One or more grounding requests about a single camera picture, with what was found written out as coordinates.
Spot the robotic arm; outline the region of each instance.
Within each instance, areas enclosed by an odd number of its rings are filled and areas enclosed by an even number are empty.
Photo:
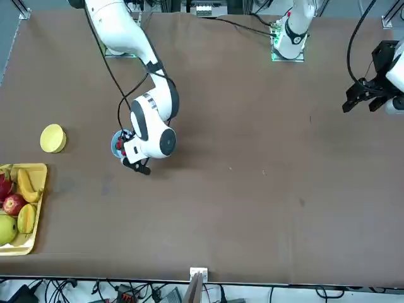
[[[351,111],[359,102],[372,100],[374,112],[386,104],[388,114],[404,114],[404,40],[382,41],[372,52],[376,77],[357,80],[347,90],[343,112]]]
[[[174,82],[167,76],[146,33],[132,19],[124,0],[69,0],[69,3],[88,11],[99,39],[110,50],[134,54],[151,75],[155,87],[131,104],[134,136],[124,142],[126,157],[121,159],[125,166],[148,174],[150,170],[142,169],[142,159],[165,158],[175,148],[175,132],[165,123],[179,109]]]
[[[303,51],[307,31],[316,13],[312,0],[294,0],[293,7],[282,17],[282,33],[274,45],[285,59],[295,59]]]

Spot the brown table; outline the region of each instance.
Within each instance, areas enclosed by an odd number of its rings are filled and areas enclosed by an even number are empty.
[[[206,266],[222,282],[403,286],[404,119],[342,112],[356,22],[315,19],[296,64],[271,62],[266,37],[227,23],[153,15],[181,105],[177,150],[147,177],[110,152],[120,95],[83,12],[33,12],[0,88],[0,159],[47,163],[49,185],[34,252],[1,258],[1,272],[187,280]],[[357,76],[388,38],[365,21]],[[125,91],[144,75],[137,60],[109,62]],[[53,122],[68,134],[57,155],[39,147]]]

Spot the floor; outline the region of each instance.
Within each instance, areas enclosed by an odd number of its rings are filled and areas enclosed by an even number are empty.
[[[367,7],[371,0],[362,0],[364,8]],[[380,17],[391,6],[394,0],[380,0],[370,12],[369,16]],[[28,7],[33,10],[37,9],[70,9],[67,0],[25,0]],[[262,14],[282,15],[291,7],[293,0],[275,0],[271,8],[262,10]],[[10,0],[0,1],[0,85],[3,78],[2,74],[6,70],[6,63],[9,57],[10,48],[15,38],[16,30],[20,22],[19,12],[15,9]],[[359,6],[354,0],[330,0],[329,5],[325,9],[323,16],[337,18],[358,18],[360,16]],[[404,36],[401,30],[395,31],[395,38],[400,39]],[[10,280],[0,284],[0,300],[8,300],[18,288],[31,281]],[[72,302],[93,302],[100,299],[98,294],[91,295],[94,282],[80,282],[74,291],[69,288],[64,293]],[[167,294],[174,287],[178,287],[180,294],[183,296],[186,291],[185,285],[168,285],[163,288],[162,295]],[[210,299],[203,294],[203,302],[215,302],[220,300],[220,290],[215,285],[208,285]],[[269,302],[269,287],[248,287],[248,286],[225,286],[227,299],[245,298],[246,302]],[[49,287],[50,298],[54,287]],[[37,290],[37,297],[40,302],[44,300],[45,283]],[[107,283],[101,284],[101,293],[103,298],[114,298],[116,293],[114,289]],[[286,289],[275,288],[273,291],[272,302],[323,302],[324,300],[317,296],[315,291],[308,289]],[[347,292],[338,302],[404,302],[404,297],[393,294],[374,294]]]
[[[29,285],[34,282],[33,280],[12,280],[0,284],[0,300],[8,300],[23,284]],[[37,289],[35,295],[39,299],[39,302],[45,302],[45,289],[48,281],[44,281]],[[100,295],[98,293],[91,294],[95,282],[78,282],[76,288],[68,286],[64,289],[63,294],[70,302],[85,303],[85,302],[103,302],[100,300]],[[133,283],[133,287],[141,285],[140,283]],[[162,284],[153,284],[154,288],[161,286]],[[162,288],[162,297],[166,296],[174,288],[178,288],[181,297],[184,297],[186,293],[187,285],[180,284],[170,284]],[[220,301],[220,288],[218,285],[206,285],[206,289],[209,292],[209,297],[206,295],[206,291],[202,291],[202,303],[216,302]],[[245,302],[250,303],[269,303],[270,302],[270,292],[271,287],[250,287],[250,286],[223,286],[225,291],[226,299],[230,300],[243,298]],[[50,284],[47,291],[47,301],[53,302],[51,300],[51,295],[55,291],[55,287]],[[100,284],[100,291],[102,298],[106,301],[111,299],[112,302],[116,298],[116,291],[108,285],[108,283],[102,282]],[[329,296],[338,296],[341,292],[327,291]],[[320,298],[315,290],[309,289],[291,289],[291,288],[274,288],[272,294],[273,303],[321,303],[324,299]],[[345,292],[341,299],[333,300],[334,303],[399,303],[404,302],[404,296],[395,294],[374,294],[374,293],[364,293],[364,292]]]

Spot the white robot arm segment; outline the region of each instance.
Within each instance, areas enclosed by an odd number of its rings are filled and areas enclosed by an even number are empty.
[[[294,0],[290,16],[282,17],[282,33],[275,50],[285,59],[297,58],[304,48],[307,31],[316,12],[312,0]]]
[[[69,3],[86,9],[99,39],[110,50],[138,57],[155,84],[131,104],[135,136],[124,143],[127,161],[123,163],[168,157],[174,151],[176,137],[164,122],[177,115],[179,96],[146,33],[132,19],[124,0],[69,0]]]

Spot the round yellow object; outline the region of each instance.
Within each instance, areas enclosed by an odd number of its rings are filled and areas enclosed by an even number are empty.
[[[47,126],[40,135],[40,147],[47,153],[59,153],[66,145],[66,134],[58,124]]]

